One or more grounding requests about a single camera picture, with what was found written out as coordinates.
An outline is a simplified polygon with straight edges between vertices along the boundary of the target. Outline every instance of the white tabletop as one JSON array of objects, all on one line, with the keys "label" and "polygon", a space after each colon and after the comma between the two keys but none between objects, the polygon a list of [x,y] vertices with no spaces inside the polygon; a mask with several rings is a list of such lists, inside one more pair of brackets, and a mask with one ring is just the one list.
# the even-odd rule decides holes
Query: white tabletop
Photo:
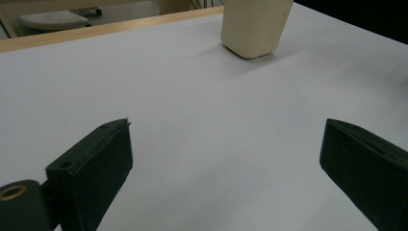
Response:
[{"label": "white tabletop", "polygon": [[319,165],[325,120],[408,149],[408,46],[294,4],[273,55],[222,15],[0,54],[0,185],[128,117],[134,169],[98,230],[371,231]]}]

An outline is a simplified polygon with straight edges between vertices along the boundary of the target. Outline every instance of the wooden border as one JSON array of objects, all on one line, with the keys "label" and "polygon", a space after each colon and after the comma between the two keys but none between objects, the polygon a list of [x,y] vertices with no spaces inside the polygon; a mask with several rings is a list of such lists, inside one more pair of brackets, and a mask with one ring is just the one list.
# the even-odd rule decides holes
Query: wooden border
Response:
[{"label": "wooden border", "polygon": [[64,41],[86,39],[96,36],[107,35],[122,31],[129,31],[143,27],[155,26],[169,22],[176,22],[197,17],[209,16],[223,13],[223,7],[208,8],[196,11],[171,13],[160,16],[152,16],[147,18],[110,23],[100,26],[92,26],[81,29],[74,29],[62,32],[55,32],[49,34],[9,38],[0,40],[0,53],[20,50],[25,48],[37,47],[47,44],[54,44]]}]

